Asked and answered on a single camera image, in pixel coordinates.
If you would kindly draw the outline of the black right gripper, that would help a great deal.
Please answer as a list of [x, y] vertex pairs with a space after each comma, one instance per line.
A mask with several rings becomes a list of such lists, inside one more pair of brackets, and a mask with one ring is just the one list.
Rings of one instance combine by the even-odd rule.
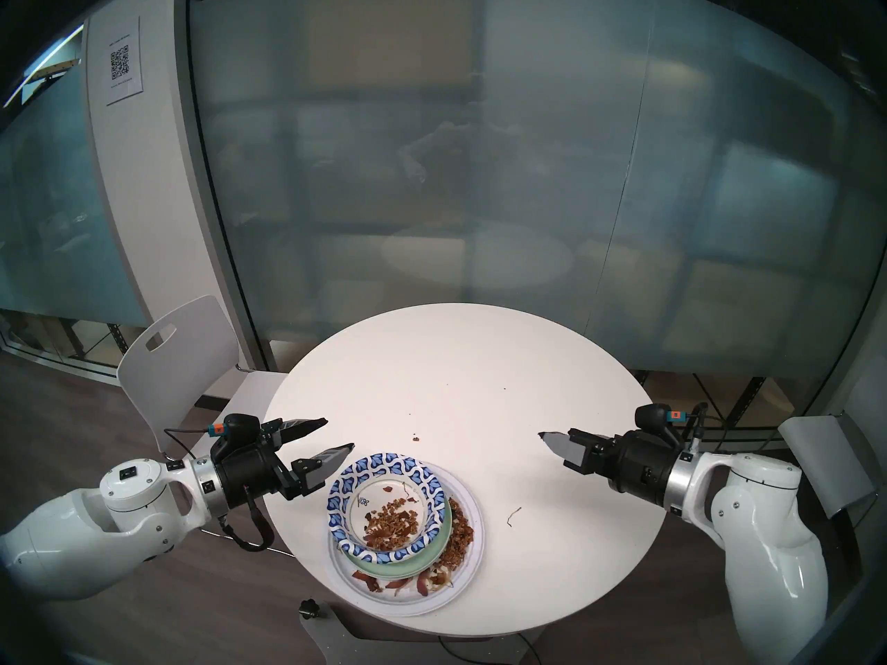
[[582, 475], [601, 473], [614, 491], [662, 508], [671, 471], [683, 450], [682, 442], [641, 430], [606, 437], [573, 427], [567, 433], [538, 436], [568, 469]]

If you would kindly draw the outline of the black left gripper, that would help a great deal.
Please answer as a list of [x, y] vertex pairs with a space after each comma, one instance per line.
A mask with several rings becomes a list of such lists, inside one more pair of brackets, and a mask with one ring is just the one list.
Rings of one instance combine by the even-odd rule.
[[249, 500], [279, 493], [286, 500], [307, 497], [323, 489], [334, 477], [355, 447], [354, 443], [330, 448], [310, 458], [295, 459], [286, 470], [276, 451], [300, 440], [328, 423], [326, 418], [275, 418], [265, 423], [265, 439], [233, 446], [228, 439], [217, 439], [211, 447], [211, 461], [220, 481], [229, 510]]

